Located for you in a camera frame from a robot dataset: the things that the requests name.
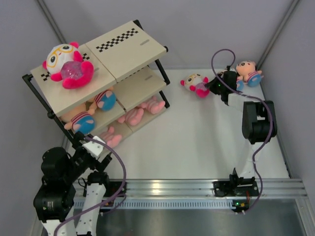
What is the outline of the small pink panda plush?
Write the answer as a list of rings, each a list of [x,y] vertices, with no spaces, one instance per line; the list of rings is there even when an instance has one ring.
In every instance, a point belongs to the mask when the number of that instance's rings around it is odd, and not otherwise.
[[[181,80],[180,84],[187,90],[194,92],[198,97],[205,98],[209,95],[210,90],[206,87],[209,79],[200,74],[191,74],[186,79]]]

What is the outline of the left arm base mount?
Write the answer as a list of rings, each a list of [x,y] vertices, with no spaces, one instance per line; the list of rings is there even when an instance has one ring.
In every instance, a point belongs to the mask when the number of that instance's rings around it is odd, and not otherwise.
[[[111,197],[117,192],[122,185],[121,181],[111,181],[106,185],[106,192],[104,194],[105,197]],[[124,194],[126,192],[127,183],[123,185],[120,192],[118,194]]]

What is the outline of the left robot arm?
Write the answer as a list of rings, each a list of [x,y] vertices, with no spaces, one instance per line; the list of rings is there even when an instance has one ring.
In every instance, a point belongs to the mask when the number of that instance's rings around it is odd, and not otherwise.
[[[50,236],[95,236],[100,206],[104,196],[111,191],[108,174],[104,171],[112,158],[99,161],[105,141],[98,136],[79,145],[73,156],[63,147],[47,150],[42,156],[41,187],[36,194],[33,206],[37,217]],[[75,181],[87,170],[84,184],[83,210],[77,223],[74,222]]]

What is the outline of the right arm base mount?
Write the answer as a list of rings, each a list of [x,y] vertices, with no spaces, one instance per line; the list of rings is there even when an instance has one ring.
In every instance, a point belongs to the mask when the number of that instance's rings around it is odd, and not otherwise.
[[[255,177],[240,177],[235,168],[228,180],[214,181],[213,187],[216,197],[257,197],[259,194]]]

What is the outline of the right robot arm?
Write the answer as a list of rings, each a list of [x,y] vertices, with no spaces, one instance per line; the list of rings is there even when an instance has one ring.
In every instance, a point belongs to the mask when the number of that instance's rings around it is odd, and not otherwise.
[[[278,128],[274,103],[264,101],[242,92],[244,81],[237,78],[233,70],[216,74],[205,86],[210,92],[219,95],[229,107],[242,113],[241,131],[245,139],[244,147],[236,165],[241,175],[255,176],[254,167],[263,148],[276,136]]]

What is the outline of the pink striped plush bottom shelf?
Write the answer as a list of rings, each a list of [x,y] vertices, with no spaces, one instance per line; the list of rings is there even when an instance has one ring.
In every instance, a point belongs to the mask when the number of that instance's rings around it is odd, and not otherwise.
[[[116,147],[122,140],[122,135],[115,133],[115,128],[109,126],[108,129],[98,135],[111,148]]]

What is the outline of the orange doll black hair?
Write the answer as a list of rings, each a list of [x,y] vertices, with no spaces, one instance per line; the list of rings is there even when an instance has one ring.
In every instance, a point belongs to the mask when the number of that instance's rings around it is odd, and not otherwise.
[[[236,82],[236,90],[237,91],[243,91],[244,86],[245,86],[245,83],[242,79],[237,80],[237,82]]]

